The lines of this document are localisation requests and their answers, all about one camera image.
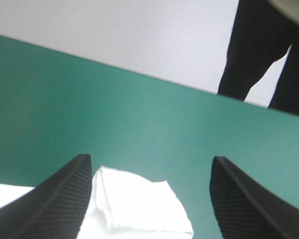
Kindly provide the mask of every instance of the white tissue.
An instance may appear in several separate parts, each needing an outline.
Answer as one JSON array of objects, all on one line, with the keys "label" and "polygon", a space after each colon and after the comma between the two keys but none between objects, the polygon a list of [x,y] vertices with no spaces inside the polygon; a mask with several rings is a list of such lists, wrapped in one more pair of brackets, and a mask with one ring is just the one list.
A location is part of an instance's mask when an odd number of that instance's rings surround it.
[{"label": "white tissue", "polygon": [[[32,187],[0,184],[0,207]],[[78,239],[191,239],[186,211],[167,181],[102,166]]]}]

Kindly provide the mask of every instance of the white wall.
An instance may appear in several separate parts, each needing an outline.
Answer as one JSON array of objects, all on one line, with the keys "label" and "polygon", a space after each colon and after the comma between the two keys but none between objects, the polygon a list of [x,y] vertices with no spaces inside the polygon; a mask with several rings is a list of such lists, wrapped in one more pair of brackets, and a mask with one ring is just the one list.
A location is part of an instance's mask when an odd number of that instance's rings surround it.
[{"label": "white wall", "polygon": [[[0,0],[0,34],[216,92],[238,0]],[[247,100],[266,106],[283,60]]]}]

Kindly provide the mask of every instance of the green wall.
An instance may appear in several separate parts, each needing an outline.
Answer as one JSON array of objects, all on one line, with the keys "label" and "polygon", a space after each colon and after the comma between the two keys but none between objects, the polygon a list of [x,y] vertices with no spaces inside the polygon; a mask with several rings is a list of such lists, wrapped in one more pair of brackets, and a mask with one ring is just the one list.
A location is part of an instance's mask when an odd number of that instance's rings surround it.
[{"label": "green wall", "polygon": [[215,155],[299,207],[299,117],[0,36],[0,182],[35,186],[79,153],[167,179],[197,239],[221,238]]}]

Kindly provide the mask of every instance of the black pants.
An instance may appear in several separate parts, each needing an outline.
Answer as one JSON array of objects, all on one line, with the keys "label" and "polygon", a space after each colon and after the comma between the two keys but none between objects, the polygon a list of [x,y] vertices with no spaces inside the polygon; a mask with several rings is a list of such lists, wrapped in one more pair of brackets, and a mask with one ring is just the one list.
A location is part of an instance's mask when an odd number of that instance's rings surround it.
[{"label": "black pants", "polygon": [[244,100],[290,46],[269,107],[299,115],[299,26],[266,0],[240,0],[218,94]]}]

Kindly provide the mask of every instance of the black trousers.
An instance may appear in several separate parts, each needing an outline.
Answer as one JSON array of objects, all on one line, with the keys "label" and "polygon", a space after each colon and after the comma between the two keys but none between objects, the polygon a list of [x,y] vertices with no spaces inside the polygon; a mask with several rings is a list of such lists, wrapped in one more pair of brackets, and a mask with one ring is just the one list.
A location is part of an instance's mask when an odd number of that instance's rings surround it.
[{"label": "black trousers", "polygon": [[218,94],[245,100],[290,46],[269,107],[299,115],[299,26],[266,0],[240,0]]}]

